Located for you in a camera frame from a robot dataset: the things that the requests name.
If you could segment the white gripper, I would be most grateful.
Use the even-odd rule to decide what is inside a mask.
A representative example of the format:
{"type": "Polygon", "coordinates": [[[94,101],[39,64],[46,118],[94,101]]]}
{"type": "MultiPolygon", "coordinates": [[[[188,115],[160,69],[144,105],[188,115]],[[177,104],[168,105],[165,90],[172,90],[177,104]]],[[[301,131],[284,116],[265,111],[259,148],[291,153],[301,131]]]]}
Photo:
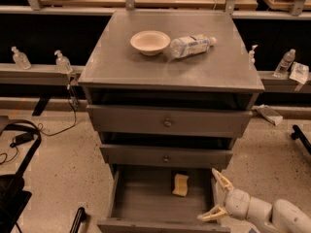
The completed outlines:
{"type": "Polygon", "coordinates": [[[244,220],[251,201],[250,194],[241,189],[234,188],[232,182],[215,168],[212,169],[212,174],[220,185],[222,191],[228,191],[224,201],[225,208],[216,205],[207,213],[198,215],[197,219],[207,222],[221,219],[228,214],[233,218],[244,220]]]}

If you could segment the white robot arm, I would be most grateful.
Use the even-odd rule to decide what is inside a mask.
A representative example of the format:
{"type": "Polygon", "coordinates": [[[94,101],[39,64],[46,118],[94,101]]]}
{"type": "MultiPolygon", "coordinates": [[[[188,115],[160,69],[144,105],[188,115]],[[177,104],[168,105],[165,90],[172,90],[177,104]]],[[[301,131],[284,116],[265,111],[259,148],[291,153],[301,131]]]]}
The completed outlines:
{"type": "Polygon", "coordinates": [[[212,169],[212,174],[225,192],[224,204],[198,215],[199,220],[206,222],[230,216],[249,221],[260,233],[311,233],[311,218],[293,203],[284,199],[273,204],[265,202],[236,188],[216,169],[212,169]]]}

